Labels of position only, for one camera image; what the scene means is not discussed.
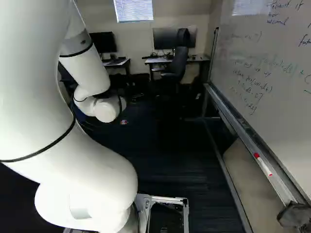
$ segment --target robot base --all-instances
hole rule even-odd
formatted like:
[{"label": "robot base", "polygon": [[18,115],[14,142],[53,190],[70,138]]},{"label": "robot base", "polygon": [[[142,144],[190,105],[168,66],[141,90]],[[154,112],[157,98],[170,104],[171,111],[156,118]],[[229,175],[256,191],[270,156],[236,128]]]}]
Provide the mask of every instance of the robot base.
[{"label": "robot base", "polygon": [[[189,233],[186,198],[137,194],[129,220],[118,233]],[[66,228],[64,233],[87,233]]]}]

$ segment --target wall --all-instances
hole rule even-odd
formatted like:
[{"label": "wall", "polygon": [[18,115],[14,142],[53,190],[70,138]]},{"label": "wall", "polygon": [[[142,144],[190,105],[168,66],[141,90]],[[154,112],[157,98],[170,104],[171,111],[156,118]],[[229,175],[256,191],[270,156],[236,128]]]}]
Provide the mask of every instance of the wall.
[{"label": "wall", "polygon": [[[152,28],[187,27],[196,25],[196,48],[190,54],[204,53],[207,38],[208,12],[211,0],[154,0],[153,22],[117,23],[113,0],[78,0],[77,4],[90,33],[113,31],[118,56],[131,58],[132,73],[149,73],[143,56],[153,51]],[[188,67],[187,74],[198,73],[198,67]]]},{"label": "wall", "polygon": [[215,28],[220,26],[220,18],[222,11],[223,0],[212,0],[209,9],[209,22],[206,36],[205,53],[211,55],[214,31]]}]

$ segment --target office chair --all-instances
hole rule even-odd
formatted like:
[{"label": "office chair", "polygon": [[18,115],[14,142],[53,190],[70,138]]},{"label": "office chair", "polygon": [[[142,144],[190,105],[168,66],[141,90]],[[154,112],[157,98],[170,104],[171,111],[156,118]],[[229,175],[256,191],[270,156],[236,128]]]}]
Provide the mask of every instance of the office chair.
[{"label": "office chair", "polygon": [[186,71],[190,34],[188,29],[179,30],[176,38],[175,56],[165,68],[154,68],[152,72],[161,72],[161,79],[151,82],[151,93],[162,109],[165,118],[178,115],[178,94],[180,82]]},{"label": "office chair", "polygon": [[180,83],[186,71],[188,59],[187,47],[176,47],[175,56],[170,64],[165,68],[153,68],[152,72],[161,72],[160,82]]}]

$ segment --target whiteboard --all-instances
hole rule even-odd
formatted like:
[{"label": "whiteboard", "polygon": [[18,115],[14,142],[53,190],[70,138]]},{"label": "whiteboard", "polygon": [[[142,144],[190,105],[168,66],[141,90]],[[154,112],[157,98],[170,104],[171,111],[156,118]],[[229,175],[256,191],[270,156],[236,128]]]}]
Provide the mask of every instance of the whiteboard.
[{"label": "whiteboard", "polygon": [[225,0],[211,81],[311,199],[311,0]]}]

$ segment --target keyboard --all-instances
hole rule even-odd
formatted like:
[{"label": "keyboard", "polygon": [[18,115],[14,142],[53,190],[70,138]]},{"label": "keyboard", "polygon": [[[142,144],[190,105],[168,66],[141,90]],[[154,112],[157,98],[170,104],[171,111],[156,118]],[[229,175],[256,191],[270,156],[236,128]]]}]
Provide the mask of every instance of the keyboard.
[{"label": "keyboard", "polygon": [[107,65],[118,65],[121,62],[124,62],[126,60],[126,58],[118,58],[116,60],[113,60],[112,62],[109,62]]}]

